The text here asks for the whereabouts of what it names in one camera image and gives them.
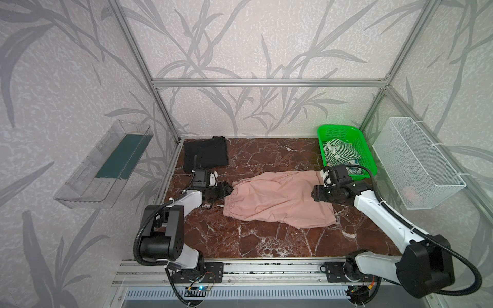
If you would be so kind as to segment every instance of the folded black garment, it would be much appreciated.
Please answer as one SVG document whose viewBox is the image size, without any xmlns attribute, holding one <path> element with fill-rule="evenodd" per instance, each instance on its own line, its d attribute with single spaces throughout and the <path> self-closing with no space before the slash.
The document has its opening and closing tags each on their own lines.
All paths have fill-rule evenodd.
<svg viewBox="0 0 493 308">
<path fill-rule="evenodd" d="M 197 155 L 196 169 L 212 169 L 228 165 L 228 146 L 225 137 L 186 142 L 183 147 L 185 148 L 183 170 L 187 173 L 193 170 L 195 155 Z"/>
</svg>

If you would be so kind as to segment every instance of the transparent acrylic bin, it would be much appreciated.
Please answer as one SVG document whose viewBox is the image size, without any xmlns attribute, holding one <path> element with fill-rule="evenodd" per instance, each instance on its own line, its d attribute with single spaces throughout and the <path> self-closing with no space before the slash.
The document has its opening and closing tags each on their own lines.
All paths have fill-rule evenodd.
<svg viewBox="0 0 493 308">
<path fill-rule="evenodd" d="M 410 117 L 389 118 L 373 148 L 407 209 L 434 208 L 465 187 Z"/>
<path fill-rule="evenodd" d="M 139 139 L 135 141 L 135 148 L 127 147 L 126 153 L 129 158 L 120 161 L 121 170 L 117 168 L 112 177 L 97 176 L 127 135 L 142 137 L 138 137 Z M 116 120 L 72 176 L 57 191 L 54 199 L 70 208 L 111 208 L 152 136 L 148 124 L 124 123 Z"/>
</svg>

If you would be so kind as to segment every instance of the green basket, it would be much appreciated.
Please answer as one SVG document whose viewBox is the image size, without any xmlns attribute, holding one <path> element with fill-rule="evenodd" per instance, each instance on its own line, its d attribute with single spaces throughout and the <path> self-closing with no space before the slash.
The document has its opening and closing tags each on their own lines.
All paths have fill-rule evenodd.
<svg viewBox="0 0 493 308">
<path fill-rule="evenodd" d="M 320 145 L 320 151 L 322 152 L 323 165 L 326 166 L 325 153 L 323 152 L 323 144 L 327 141 L 331 141 L 334 138 L 340 139 L 344 142 L 350 143 L 354 146 L 355 150 L 361 155 L 359 163 L 363 167 L 367 167 L 373 175 L 377 174 L 377 165 L 370 154 L 370 149 L 366 144 L 363 133 L 356 127 L 349 125 L 322 125 L 317 130 L 318 143 Z M 350 174 L 351 178 L 355 181 L 369 178 L 368 172 L 363 171 L 364 174 Z"/>
</svg>

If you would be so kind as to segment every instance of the metal mesh basket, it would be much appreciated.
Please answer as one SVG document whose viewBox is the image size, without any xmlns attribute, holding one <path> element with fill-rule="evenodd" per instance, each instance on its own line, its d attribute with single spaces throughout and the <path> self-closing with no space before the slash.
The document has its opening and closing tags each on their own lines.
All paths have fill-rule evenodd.
<svg viewBox="0 0 493 308">
<path fill-rule="evenodd" d="M 412 118 L 389 118 L 373 148 L 407 209 L 434 208 L 465 187 Z"/>
</svg>

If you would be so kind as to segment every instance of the pink pants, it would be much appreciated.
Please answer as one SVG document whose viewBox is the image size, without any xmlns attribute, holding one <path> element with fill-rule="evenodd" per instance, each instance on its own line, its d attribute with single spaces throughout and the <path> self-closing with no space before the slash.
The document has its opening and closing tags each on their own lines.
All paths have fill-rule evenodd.
<svg viewBox="0 0 493 308">
<path fill-rule="evenodd" d="M 332 204 L 315 202 L 311 196 L 321 181 L 317 171 L 286 171 L 233 182 L 223 213 L 246 221 L 279 221 L 297 229 L 329 226 L 336 222 Z"/>
</svg>

